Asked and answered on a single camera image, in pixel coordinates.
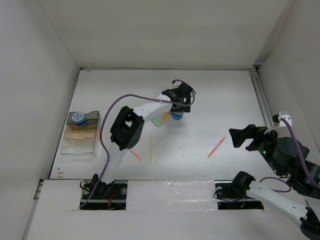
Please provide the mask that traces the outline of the green highlighter marker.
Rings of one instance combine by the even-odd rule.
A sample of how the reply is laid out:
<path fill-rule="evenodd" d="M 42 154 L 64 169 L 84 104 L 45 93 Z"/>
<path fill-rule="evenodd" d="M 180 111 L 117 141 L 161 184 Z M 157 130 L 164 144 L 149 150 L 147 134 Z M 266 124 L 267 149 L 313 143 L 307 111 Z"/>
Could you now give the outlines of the green highlighter marker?
<path fill-rule="evenodd" d="M 157 128 L 159 128 L 163 124 L 162 120 L 156 117 L 153 118 L 151 121 Z"/>

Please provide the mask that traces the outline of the blue paint jar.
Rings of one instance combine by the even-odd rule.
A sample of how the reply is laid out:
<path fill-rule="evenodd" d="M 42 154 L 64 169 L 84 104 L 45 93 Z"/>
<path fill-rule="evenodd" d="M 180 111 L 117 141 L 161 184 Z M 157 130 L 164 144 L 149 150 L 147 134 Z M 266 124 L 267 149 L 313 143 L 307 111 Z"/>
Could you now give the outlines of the blue paint jar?
<path fill-rule="evenodd" d="M 184 116 L 184 113 L 183 112 L 172 112 L 171 116 L 175 120 L 181 120 Z"/>
<path fill-rule="evenodd" d="M 86 114 L 83 112 L 76 112 L 72 115 L 72 121 L 77 126 L 86 126 L 88 125 L 88 120 Z"/>

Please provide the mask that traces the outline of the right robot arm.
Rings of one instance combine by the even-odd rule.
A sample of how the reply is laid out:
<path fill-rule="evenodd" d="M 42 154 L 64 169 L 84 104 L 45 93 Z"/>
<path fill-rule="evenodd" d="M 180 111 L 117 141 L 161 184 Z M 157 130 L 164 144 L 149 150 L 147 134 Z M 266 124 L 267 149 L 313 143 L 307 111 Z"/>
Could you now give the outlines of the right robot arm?
<path fill-rule="evenodd" d="M 306 158 L 310 150 L 293 136 L 278 137 L 275 130 L 249 124 L 243 129 L 229 129 L 234 148 L 246 140 L 249 152 L 257 151 L 271 168 L 273 180 L 287 186 L 286 190 L 263 185 L 271 177 L 256 179 L 240 171 L 232 180 L 228 194 L 232 200 L 252 198 L 272 207 L 294 222 L 310 240 L 320 238 L 320 167 Z"/>

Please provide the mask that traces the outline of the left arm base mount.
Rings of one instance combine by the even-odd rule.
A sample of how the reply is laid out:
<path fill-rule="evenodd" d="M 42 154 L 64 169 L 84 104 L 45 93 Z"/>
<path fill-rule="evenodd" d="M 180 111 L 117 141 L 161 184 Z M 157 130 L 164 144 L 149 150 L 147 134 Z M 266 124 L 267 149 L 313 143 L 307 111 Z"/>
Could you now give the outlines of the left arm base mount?
<path fill-rule="evenodd" d="M 103 210 L 103 211 L 122 211 L 126 210 L 127 205 L 127 182 L 115 182 L 106 196 L 102 196 L 97 190 L 93 193 L 90 200 L 82 206 L 89 198 L 92 187 L 82 187 L 82 196 L 79 203 L 81 210 Z"/>

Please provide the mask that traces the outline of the yellow orange highlighter marker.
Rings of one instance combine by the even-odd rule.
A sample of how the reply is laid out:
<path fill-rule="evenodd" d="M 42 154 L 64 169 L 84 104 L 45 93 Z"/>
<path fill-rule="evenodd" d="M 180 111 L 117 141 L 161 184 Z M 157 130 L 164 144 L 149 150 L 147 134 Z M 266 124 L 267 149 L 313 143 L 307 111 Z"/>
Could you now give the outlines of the yellow orange highlighter marker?
<path fill-rule="evenodd" d="M 169 119 L 170 116 L 171 116 L 171 112 L 167 112 L 162 116 L 162 120 L 165 122 Z"/>

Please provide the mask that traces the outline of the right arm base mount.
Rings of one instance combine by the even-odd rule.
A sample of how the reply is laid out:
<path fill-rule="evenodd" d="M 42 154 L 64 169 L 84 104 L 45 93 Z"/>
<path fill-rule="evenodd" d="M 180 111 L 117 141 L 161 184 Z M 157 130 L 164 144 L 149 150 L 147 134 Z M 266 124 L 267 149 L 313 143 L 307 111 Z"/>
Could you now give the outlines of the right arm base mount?
<path fill-rule="evenodd" d="M 216 183 L 213 197 L 218 210 L 264 210 L 262 202 L 234 192 L 231 182 Z"/>

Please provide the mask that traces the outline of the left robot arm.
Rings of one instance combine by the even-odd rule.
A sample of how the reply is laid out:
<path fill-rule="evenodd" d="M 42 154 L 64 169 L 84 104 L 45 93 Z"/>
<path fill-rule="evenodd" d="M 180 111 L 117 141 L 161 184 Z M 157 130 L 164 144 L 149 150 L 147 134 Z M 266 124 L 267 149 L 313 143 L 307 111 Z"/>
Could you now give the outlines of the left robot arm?
<path fill-rule="evenodd" d="M 107 198 L 111 194 L 111 183 L 115 180 L 119 166 L 127 151 L 139 142 L 145 123 L 155 117 L 171 113 L 189 113 L 191 105 L 195 102 L 196 91 L 182 80 L 173 80 L 178 87 L 164 90 L 158 97 L 151 98 L 136 94 L 125 94 L 115 100 L 107 110 L 101 124 L 99 140 L 106 153 L 106 163 L 98 177 L 93 177 L 93 190 L 100 198 Z M 146 100 L 147 103 L 120 109 L 110 128 L 110 145 L 107 147 L 103 141 L 103 128 L 112 108 L 125 98 Z"/>

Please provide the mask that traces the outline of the orange thin pen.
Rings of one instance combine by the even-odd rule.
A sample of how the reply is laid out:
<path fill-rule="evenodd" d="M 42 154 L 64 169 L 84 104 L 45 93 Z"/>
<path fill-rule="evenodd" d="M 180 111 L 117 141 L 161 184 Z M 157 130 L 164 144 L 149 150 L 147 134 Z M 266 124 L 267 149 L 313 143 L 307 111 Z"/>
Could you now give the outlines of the orange thin pen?
<path fill-rule="evenodd" d="M 135 152 L 133 151 L 132 149 L 130 149 L 130 152 L 141 162 L 142 161 L 142 158 Z"/>

